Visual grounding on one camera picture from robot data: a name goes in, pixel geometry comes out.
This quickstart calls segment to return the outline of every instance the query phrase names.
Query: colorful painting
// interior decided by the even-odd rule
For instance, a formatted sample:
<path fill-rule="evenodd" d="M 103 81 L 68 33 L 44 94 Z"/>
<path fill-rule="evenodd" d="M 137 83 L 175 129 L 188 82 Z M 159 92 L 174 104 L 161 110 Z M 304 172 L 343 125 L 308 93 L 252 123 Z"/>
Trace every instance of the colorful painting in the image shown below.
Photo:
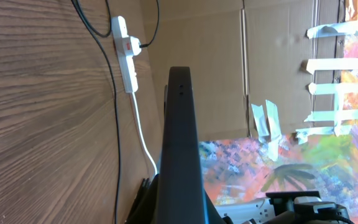
<path fill-rule="evenodd" d="M 344 56 L 358 57 L 358 36 L 346 36 Z M 358 70 L 343 71 L 341 78 L 358 83 Z M 358 109 L 358 94 L 345 96 L 347 109 Z M 342 123 L 352 125 L 349 135 L 310 136 L 302 145 L 292 134 L 283 136 L 277 161 L 269 159 L 267 144 L 258 139 L 201 142 L 209 197 L 222 205 L 248 202 L 265 192 L 319 190 L 323 200 L 346 206 L 358 223 L 358 120 Z"/>

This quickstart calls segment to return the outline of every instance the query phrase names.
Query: wooden surface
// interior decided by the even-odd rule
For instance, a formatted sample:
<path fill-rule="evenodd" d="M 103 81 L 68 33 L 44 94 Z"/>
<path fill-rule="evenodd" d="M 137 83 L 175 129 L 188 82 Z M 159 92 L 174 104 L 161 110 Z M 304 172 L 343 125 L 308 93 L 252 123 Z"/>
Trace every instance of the wooden surface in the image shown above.
<path fill-rule="evenodd" d="M 81 0 L 98 30 L 103 0 Z M 111 1 L 145 42 L 138 0 Z M 117 81 L 122 146 L 118 220 L 152 166 L 140 146 L 112 37 L 102 41 Z M 145 141 L 161 146 L 147 50 L 135 59 Z M 0 0 L 0 223 L 112 223 L 117 141 L 111 78 L 69 0 Z"/>

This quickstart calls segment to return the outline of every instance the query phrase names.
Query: cardboard box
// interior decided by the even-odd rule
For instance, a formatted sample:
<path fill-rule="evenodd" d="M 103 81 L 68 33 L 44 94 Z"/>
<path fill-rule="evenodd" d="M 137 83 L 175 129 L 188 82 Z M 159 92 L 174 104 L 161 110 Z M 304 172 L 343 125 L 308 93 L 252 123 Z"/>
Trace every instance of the cardboard box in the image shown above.
<path fill-rule="evenodd" d="M 155 30 L 155 0 L 141 1 L 145 33 Z M 160 28 L 149 47 L 163 124 L 163 90 L 172 66 L 189 66 L 200 141 L 248 135 L 244 101 L 242 1 L 160 1 Z"/>
<path fill-rule="evenodd" d="M 157 7 L 155 0 L 141 4 L 151 39 Z M 300 71 L 301 63 L 338 56 L 342 45 L 305 34 L 338 22 L 342 6 L 341 0 L 160 1 L 160 28 L 149 56 L 161 125 L 169 68 L 189 66 L 200 141 L 244 138 L 249 131 L 257 136 L 248 108 L 265 108 L 265 100 L 277 105 L 282 133 L 315 126 L 303 120 L 313 110 L 332 110 L 333 97 L 314 98 L 306 86 L 339 79 L 334 72 L 309 75 Z"/>

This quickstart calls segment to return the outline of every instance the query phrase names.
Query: black cable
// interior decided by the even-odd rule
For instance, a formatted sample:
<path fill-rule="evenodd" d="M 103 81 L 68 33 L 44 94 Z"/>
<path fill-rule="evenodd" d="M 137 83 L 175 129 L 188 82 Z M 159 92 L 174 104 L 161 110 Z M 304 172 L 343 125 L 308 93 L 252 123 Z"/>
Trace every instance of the black cable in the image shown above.
<path fill-rule="evenodd" d="M 335 221 L 342 221 L 347 224 L 354 224 L 350 219 L 345 217 L 340 217 L 339 215 L 332 215 L 332 214 L 312 214 L 312 215 L 302 215 L 300 218 L 294 220 L 291 224 L 304 224 L 308 221 L 313 220 L 335 220 Z"/>
<path fill-rule="evenodd" d="M 109 28 L 106 34 L 101 34 L 99 31 L 97 31 L 92 24 L 89 22 L 89 20 L 86 18 L 82 8 L 81 8 L 81 4 L 78 0 L 71 0 L 71 2 L 73 3 L 75 10 L 77 11 L 78 15 L 81 17 L 81 20 L 83 21 L 84 24 L 87 24 L 87 29 L 89 32 L 91 32 L 90 30 L 92 30 L 96 35 L 100 36 L 100 37 L 108 37 L 111 34 L 111 14 L 110 14 L 110 5 L 109 5 L 109 0 L 106 0 L 106 7 L 107 7 L 107 14 L 108 14 L 108 18 L 109 18 Z"/>
<path fill-rule="evenodd" d="M 155 1 L 157 2 L 157 25 L 155 26 L 155 31 L 154 31 L 152 40 L 150 40 L 150 42 L 148 44 L 141 44 L 140 45 L 141 48 L 148 47 L 150 44 L 152 44 L 152 42 L 155 39 L 155 36 L 157 35 L 158 26 L 160 24 L 160 4 L 158 3 L 158 0 L 155 0 Z"/>
<path fill-rule="evenodd" d="M 85 15 L 83 14 L 80 5 L 78 4 L 78 0 L 71 0 L 73 3 L 73 6 L 75 8 L 75 11 L 77 12 L 78 16 L 81 18 L 82 23 L 85 25 L 86 29 L 89 31 L 89 33 L 92 35 L 94 41 L 98 44 L 100 50 L 102 51 L 104 58 L 106 59 L 107 65 L 109 67 L 110 76 L 112 80 L 112 86 L 113 86 L 113 92 L 114 92 L 114 112 L 115 112 L 115 119 L 116 119 L 116 129 L 117 129 L 117 145 L 118 145 L 118 177 L 117 177 L 117 190 L 116 190 L 116 201 L 114 202 L 114 223 L 117 224 L 117 206 L 118 206 L 118 193 L 119 193 L 119 182 L 121 180 L 121 142 L 119 137 L 119 123 L 118 123 L 118 113 L 117 113 L 117 88 L 116 88 L 116 82 L 114 81 L 114 76 L 112 73 L 111 65 L 109 58 L 107 57 L 106 51 L 104 50 L 103 46 L 101 45 L 98 38 L 93 34 L 92 31 L 94 31 L 96 34 L 100 34 L 98 31 L 96 31 L 92 25 L 89 23 L 89 21 L 86 19 Z M 106 0 L 106 5 L 108 8 L 108 14 L 109 14 L 109 31 L 107 35 L 100 35 L 101 37 L 108 37 L 111 34 L 111 15 L 110 15 L 110 8 L 108 4 L 108 0 Z"/>

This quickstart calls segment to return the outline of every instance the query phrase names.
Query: power outlet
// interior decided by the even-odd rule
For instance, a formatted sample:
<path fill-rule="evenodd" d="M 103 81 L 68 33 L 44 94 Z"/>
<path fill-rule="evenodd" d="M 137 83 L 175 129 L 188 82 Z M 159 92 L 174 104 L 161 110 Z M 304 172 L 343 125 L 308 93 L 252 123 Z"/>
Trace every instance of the power outlet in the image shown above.
<path fill-rule="evenodd" d="M 122 16 L 111 19 L 111 30 L 116 44 L 119 67 L 126 93 L 134 93 L 138 89 L 133 56 L 139 55 L 142 49 L 136 37 L 128 36 L 125 19 Z"/>

